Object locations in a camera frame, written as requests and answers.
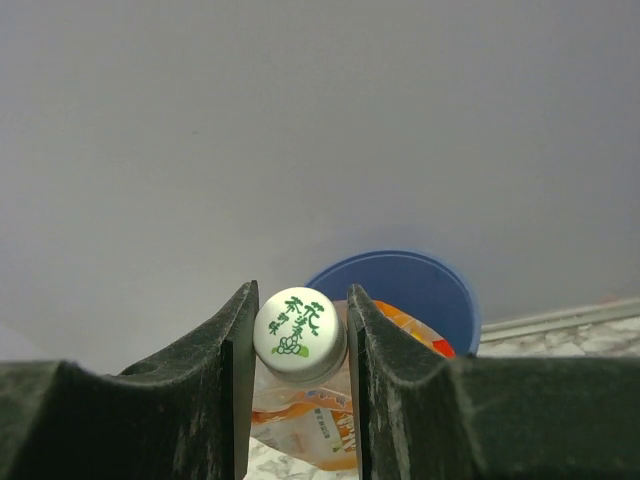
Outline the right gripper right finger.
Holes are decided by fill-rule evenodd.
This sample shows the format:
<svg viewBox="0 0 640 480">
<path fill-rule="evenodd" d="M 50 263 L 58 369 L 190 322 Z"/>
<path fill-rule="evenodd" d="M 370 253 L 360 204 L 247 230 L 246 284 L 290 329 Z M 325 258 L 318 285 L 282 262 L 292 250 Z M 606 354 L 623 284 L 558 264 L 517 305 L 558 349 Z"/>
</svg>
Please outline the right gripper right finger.
<svg viewBox="0 0 640 480">
<path fill-rule="evenodd" d="M 635 357 L 446 358 L 348 292 L 363 479 L 635 479 Z"/>
</svg>

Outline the large crushed orange-label bottle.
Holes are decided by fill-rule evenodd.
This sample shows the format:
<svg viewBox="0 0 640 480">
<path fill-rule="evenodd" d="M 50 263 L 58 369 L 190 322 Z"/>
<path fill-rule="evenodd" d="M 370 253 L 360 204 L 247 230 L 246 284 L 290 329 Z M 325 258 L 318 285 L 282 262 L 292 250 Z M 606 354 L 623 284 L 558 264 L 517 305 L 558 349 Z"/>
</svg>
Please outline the large crushed orange-label bottle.
<svg viewBox="0 0 640 480">
<path fill-rule="evenodd" d="M 291 287 L 254 322 L 251 435 L 325 471 L 357 466 L 347 312 L 344 300 Z"/>
</svg>

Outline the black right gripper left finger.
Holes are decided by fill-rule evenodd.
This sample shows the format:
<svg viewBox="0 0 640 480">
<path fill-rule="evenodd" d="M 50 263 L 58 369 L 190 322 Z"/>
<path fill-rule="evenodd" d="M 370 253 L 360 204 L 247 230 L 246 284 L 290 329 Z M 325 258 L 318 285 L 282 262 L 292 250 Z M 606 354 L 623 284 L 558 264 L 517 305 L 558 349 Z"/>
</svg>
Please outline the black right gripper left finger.
<svg viewBox="0 0 640 480">
<path fill-rule="evenodd" d="M 241 479 L 254 391 L 255 282 L 117 375 L 65 360 L 1 366 L 5 479 Z"/>
</svg>

